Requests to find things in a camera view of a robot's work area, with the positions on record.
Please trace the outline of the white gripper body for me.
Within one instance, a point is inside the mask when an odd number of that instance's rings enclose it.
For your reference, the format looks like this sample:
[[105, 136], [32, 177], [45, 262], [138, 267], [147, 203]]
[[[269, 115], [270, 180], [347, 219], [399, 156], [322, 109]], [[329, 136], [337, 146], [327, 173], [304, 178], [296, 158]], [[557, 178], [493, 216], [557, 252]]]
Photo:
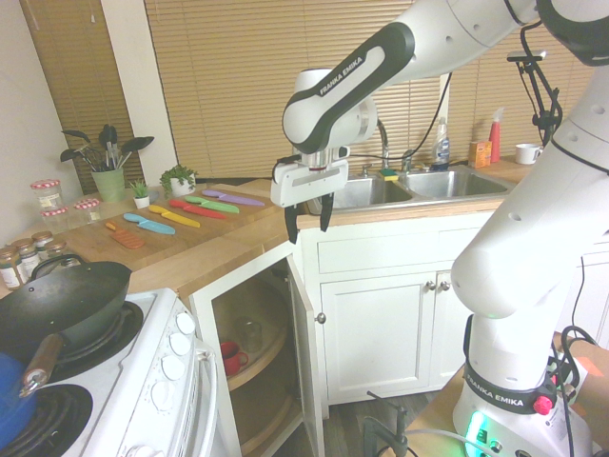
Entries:
[[298, 164], [279, 164], [273, 172], [270, 200], [281, 208], [342, 189], [348, 178], [348, 162], [339, 160], [325, 170], [313, 171]]

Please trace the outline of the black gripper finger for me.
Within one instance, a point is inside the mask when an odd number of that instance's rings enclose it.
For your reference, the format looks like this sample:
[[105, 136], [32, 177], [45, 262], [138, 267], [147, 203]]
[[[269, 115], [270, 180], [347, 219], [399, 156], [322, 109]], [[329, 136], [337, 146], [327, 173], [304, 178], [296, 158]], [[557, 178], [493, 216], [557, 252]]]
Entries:
[[331, 219], [331, 215], [332, 215], [333, 204], [334, 204], [334, 193], [331, 192], [331, 193], [323, 195], [321, 197], [321, 204], [322, 204], [322, 209], [321, 209], [321, 213], [320, 213], [320, 230], [322, 232], [326, 232], [329, 227], [329, 223], [330, 223], [330, 219]]
[[288, 235], [289, 242], [293, 245], [297, 243], [299, 229], [297, 225], [297, 218], [300, 213], [299, 205], [292, 205], [285, 207], [285, 227]]

